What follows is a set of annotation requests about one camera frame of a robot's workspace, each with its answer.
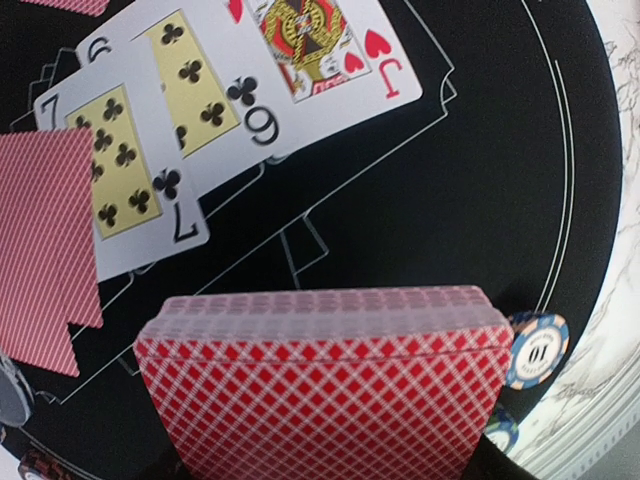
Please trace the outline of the red playing card deck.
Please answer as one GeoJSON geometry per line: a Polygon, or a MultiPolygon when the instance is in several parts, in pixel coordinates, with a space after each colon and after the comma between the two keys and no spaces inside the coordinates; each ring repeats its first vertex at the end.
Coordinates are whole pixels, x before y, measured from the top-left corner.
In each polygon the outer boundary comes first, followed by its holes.
{"type": "Polygon", "coordinates": [[[197,479],[457,479],[514,333],[481,289],[175,297],[134,354],[197,479]]]}

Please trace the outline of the six of clubs card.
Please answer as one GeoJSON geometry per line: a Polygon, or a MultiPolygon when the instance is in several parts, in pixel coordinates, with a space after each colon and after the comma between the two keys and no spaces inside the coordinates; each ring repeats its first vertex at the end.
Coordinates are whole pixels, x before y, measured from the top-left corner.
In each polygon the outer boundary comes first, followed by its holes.
{"type": "Polygon", "coordinates": [[[220,1],[135,1],[85,37],[82,65],[149,40],[179,146],[193,167],[245,169],[295,146],[291,100],[250,19],[220,1]]]}

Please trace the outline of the seven of clubs card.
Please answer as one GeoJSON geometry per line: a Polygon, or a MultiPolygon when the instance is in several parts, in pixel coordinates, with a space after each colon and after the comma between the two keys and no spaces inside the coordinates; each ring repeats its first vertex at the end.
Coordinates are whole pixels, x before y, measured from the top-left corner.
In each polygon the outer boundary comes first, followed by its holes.
{"type": "Polygon", "coordinates": [[[206,243],[209,229],[164,99],[140,81],[69,78],[36,101],[39,128],[89,131],[99,280],[206,243]]]}

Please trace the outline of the blue orange chip stack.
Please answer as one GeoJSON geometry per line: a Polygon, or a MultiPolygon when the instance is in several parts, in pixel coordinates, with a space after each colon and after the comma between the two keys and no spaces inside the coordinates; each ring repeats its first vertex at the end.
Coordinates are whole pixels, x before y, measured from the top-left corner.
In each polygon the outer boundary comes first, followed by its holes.
{"type": "Polygon", "coordinates": [[[526,390],[544,382],[556,369],[569,346],[569,326],[561,315],[518,312],[509,317],[514,331],[506,386],[526,390]]]}

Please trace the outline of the green chip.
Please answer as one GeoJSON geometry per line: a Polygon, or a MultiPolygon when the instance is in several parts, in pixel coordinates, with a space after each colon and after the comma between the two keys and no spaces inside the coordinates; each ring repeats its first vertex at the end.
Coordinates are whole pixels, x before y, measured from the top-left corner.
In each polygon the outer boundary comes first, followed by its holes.
{"type": "Polygon", "coordinates": [[[519,425],[501,404],[497,404],[484,429],[484,435],[502,453],[508,454],[519,439],[519,425]]]}

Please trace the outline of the red burn card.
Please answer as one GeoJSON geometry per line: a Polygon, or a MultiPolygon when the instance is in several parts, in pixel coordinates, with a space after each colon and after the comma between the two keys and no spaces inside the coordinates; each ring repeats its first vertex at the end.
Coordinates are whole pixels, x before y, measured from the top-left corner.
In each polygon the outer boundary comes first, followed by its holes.
{"type": "Polygon", "coordinates": [[[100,326],[86,129],[1,138],[1,349],[76,377],[68,326],[100,326]]]}

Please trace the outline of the red poker chip stack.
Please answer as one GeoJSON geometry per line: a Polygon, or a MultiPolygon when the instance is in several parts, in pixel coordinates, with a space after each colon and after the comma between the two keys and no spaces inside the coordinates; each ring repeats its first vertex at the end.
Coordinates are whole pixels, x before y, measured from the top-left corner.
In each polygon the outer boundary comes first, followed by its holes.
{"type": "Polygon", "coordinates": [[[38,450],[29,450],[21,458],[18,473],[24,480],[73,480],[74,476],[57,460],[38,450]]]}

